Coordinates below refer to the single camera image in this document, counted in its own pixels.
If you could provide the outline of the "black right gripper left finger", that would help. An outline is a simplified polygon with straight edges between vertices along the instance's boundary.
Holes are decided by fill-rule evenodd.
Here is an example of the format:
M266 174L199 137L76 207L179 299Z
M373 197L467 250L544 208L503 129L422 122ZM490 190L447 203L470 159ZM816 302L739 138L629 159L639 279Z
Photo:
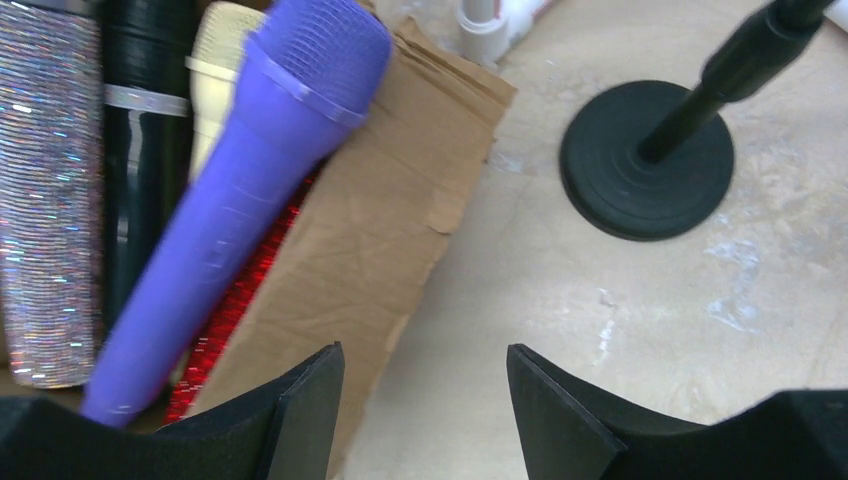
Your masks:
M345 370L340 343L280 377L173 423L155 479L323 479Z

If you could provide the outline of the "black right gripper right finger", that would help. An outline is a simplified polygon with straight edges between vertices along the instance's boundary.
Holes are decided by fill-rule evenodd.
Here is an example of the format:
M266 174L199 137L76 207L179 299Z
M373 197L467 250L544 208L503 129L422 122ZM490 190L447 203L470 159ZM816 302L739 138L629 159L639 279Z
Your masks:
M506 368L530 479L643 479L629 464L641 447L702 428L582 380L524 344L507 348Z

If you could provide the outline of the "red glitter microphone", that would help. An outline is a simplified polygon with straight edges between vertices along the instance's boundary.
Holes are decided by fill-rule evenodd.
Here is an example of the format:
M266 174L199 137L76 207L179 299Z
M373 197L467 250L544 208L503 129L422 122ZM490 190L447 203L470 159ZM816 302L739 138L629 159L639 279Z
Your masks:
M247 312L265 280L285 237L301 213L314 182L322 168L317 167L303 180L280 215L257 245L221 301L210 314L188 357L179 380L173 387L164 416L166 425L187 415L197 395L207 382L228 341Z

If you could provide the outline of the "brown cardboard box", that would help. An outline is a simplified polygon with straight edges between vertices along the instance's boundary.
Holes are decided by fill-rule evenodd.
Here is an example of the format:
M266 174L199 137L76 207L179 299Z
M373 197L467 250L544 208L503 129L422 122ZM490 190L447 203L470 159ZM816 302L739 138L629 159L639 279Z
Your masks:
M337 473L424 286L458 229L515 88L390 14L394 49L365 125L322 168L187 416L340 342Z

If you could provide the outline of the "purple plastic microphone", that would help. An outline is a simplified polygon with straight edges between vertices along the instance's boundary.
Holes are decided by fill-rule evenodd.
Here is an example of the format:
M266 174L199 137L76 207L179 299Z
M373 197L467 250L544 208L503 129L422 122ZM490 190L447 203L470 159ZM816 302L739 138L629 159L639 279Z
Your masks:
M222 134L100 352L84 417L124 427L158 396L301 181L363 123L391 48L355 1L268 10Z

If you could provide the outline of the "silver rhinestone microphone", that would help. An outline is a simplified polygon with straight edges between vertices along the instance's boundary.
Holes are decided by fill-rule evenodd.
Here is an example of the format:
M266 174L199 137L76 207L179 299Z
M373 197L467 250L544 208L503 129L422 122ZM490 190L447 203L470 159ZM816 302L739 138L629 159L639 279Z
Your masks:
M103 81L95 1L1 5L1 304L14 380L83 385L101 336Z

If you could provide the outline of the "cream plastic microphone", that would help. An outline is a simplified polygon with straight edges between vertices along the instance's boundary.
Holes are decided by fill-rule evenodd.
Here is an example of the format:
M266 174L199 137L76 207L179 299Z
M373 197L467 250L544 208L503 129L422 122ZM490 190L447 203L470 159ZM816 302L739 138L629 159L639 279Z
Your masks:
M185 60L194 112L191 181L205 167L229 115L244 41L265 17L259 10L229 1L213 1L204 11L193 50Z

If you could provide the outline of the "black microphone with silver band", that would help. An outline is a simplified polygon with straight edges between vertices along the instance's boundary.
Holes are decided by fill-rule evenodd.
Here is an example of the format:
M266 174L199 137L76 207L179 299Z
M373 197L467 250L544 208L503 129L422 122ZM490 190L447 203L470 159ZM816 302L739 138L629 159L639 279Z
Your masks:
M192 147L192 1L103 4L104 286L112 327L185 187Z

